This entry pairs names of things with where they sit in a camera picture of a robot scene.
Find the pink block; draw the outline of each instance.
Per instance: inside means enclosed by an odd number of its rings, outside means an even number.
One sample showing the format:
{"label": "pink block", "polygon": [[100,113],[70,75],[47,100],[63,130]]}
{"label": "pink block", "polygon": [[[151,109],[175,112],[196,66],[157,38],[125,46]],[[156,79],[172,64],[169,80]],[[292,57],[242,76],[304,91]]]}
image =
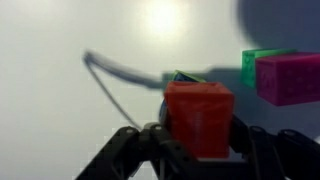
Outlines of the pink block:
{"label": "pink block", "polygon": [[258,95],[276,106],[320,101],[320,53],[256,59]]}

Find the red block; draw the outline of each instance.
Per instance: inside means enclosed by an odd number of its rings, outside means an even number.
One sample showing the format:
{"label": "red block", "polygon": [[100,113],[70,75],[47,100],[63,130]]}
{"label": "red block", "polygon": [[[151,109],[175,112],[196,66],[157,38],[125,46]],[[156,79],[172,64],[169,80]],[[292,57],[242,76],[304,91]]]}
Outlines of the red block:
{"label": "red block", "polygon": [[256,59],[257,93],[276,106],[320,100],[320,54]]}
{"label": "red block", "polygon": [[197,158],[226,158],[234,95],[221,83],[169,82],[170,132]]}

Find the white wall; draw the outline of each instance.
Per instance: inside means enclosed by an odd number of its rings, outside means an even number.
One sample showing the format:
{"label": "white wall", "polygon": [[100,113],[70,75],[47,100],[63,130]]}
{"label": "white wall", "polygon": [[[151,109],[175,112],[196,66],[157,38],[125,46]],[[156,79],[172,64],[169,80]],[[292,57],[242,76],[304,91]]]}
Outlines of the white wall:
{"label": "white wall", "polygon": [[[0,1],[0,179],[73,179],[128,125],[85,68],[87,49],[161,80],[174,69],[239,68],[241,51],[257,46],[245,37],[234,0]],[[98,74],[141,125],[157,121],[160,89]],[[250,122],[272,119],[267,103],[254,118],[241,106]]]}

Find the colored block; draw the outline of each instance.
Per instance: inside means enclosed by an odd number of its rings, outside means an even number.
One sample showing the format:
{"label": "colored block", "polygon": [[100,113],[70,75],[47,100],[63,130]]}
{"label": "colored block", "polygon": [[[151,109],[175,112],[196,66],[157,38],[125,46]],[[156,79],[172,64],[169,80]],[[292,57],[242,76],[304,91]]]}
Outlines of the colored block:
{"label": "colored block", "polygon": [[[206,82],[204,79],[202,79],[200,77],[196,77],[194,75],[191,75],[189,73],[179,71],[179,70],[174,71],[174,73],[172,74],[171,80],[172,81],[187,81],[187,82]],[[162,114],[164,113],[165,108],[166,108],[166,103],[163,100],[162,104],[160,106],[160,111],[159,111],[159,119],[160,119],[161,123],[163,123]]]}
{"label": "colored block", "polygon": [[320,100],[320,54],[256,59],[257,93],[276,106]]}
{"label": "colored block", "polygon": [[226,158],[234,95],[221,83],[169,82],[170,133],[197,158]]}
{"label": "colored block", "polygon": [[255,59],[295,52],[295,49],[258,49],[242,52],[241,81],[249,87],[256,87]]}

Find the magenta block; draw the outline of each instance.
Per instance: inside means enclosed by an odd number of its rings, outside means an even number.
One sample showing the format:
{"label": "magenta block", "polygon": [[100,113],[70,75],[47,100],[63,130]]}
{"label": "magenta block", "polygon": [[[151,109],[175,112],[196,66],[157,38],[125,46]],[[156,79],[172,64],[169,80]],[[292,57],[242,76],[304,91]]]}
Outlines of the magenta block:
{"label": "magenta block", "polygon": [[320,100],[320,53],[256,59],[257,93],[276,106]]}

